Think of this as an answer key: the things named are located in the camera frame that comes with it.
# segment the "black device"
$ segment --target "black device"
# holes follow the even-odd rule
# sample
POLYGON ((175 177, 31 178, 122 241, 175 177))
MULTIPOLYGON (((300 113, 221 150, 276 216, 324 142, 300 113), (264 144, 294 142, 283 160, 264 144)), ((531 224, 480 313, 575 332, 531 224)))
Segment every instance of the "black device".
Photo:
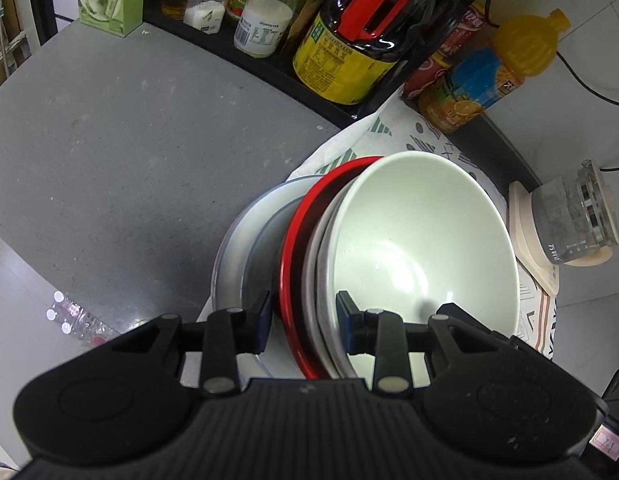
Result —
POLYGON ((455 304, 410 324, 340 292, 347 351, 375 355, 371 390, 252 379, 242 391, 236 355, 265 349, 271 303, 263 293, 191 324, 165 314, 35 378, 14 404, 33 457, 16 478, 619 478, 619 447, 590 444, 600 428, 619 444, 619 378, 612 417, 578 380, 455 304), (187 388, 194 351, 199 386, 187 388), (414 388, 409 352, 424 353, 429 386, 414 388))

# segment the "wire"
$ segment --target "wire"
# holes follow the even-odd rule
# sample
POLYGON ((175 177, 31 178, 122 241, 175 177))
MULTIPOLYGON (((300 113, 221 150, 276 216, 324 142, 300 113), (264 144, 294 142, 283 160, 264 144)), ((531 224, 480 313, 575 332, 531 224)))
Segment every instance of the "wire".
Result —
MULTIPOLYGON (((491 6, 492 6, 492 0, 485 0, 485 21, 487 22, 487 24, 490 27, 498 28, 498 27, 500 27, 500 25, 498 25, 497 23, 492 22, 492 20, 489 17, 489 8, 491 6)), ((579 83, 580 86, 582 86, 590 94, 595 95, 599 99, 602 99, 603 101, 608 102, 611 105, 619 107, 619 101, 615 101, 614 99, 610 99, 609 97, 606 97, 603 94, 601 94, 601 93, 597 92, 596 90, 594 90, 593 88, 587 86, 586 83, 584 83, 584 81, 578 76, 578 74, 574 71, 574 69, 571 67, 571 65, 567 62, 567 60, 563 57, 563 55, 560 52, 557 51, 556 55, 558 56, 558 59, 560 59, 563 62, 563 64, 565 65, 565 68, 569 70, 569 73, 572 76, 574 76, 574 79, 576 79, 576 81, 579 83)))
POLYGON ((601 168, 601 171, 619 171, 619 167, 617 167, 617 168, 601 168))

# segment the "red bowl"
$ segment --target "red bowl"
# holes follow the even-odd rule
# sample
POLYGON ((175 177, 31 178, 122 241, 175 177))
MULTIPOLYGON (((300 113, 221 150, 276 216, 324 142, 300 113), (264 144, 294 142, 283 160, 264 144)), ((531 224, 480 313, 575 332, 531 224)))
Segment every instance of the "red bowl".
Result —
POLYGON ((327 173, 301 200, 283 240, 279 302, 290 349, 308 379, 329 379, 310 341, 301 304, 303 260, 314 227, 338 192, 365 168, 381 158, 364 156, 350 160, 327 173))

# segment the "pink sticker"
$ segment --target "pink sticker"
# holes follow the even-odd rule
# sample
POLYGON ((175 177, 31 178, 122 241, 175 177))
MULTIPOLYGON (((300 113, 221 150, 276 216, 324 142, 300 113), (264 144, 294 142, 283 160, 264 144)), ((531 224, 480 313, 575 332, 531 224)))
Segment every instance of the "pink sticker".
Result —
POLYGON ((612 460, 619 459, 619 436, 605 426, 598 428, 590 444, 612 460))

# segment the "red bowl rim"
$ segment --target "red bowl rim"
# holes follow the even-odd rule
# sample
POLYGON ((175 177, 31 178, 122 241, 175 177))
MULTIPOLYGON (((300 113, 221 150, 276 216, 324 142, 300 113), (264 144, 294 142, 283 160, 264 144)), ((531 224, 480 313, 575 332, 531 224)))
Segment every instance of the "red bowl rim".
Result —
POLYGON ((299 365, 301 372, 308 379, 329 379, 329 375, 325 367, 322 365, 318 356, 311 348, 309 337, 306 332, 300 332, 304 330, 302 326, 297 326, 294 320, 294 307, 292 306, 292 267, 293 262, 302 262, 307 251, 307 245, 297 245, 299 234, 301 230, 310 233, 314 230, 318 219, 323 214, 329 203, 337 195, 337 193, 343 189, 347 182, 350 182, 353 178, 357 177, 363 171, 371 166, 374 162, 382 158, 381 156, 363 156, 361 158, 355 158, 340 166, 334 168, 329 173, 326 173, 312 188, 308 191, 305 197, 301 200, 296 213, 292 217, 290 226, 285 234, 283 240, 283 249, 281 254, 281 267, 280 267, 280 286, 279 286, 279 303, 281 318, 285 327, 285 334, 287 336, 290 349, 294 355, 296 363, 299 365), (318 216, 316 222, 312 222, 308 217, 308 212, 317 206, 318 199, 328 198, 326 203, 323 204, 323 211, 318 216))

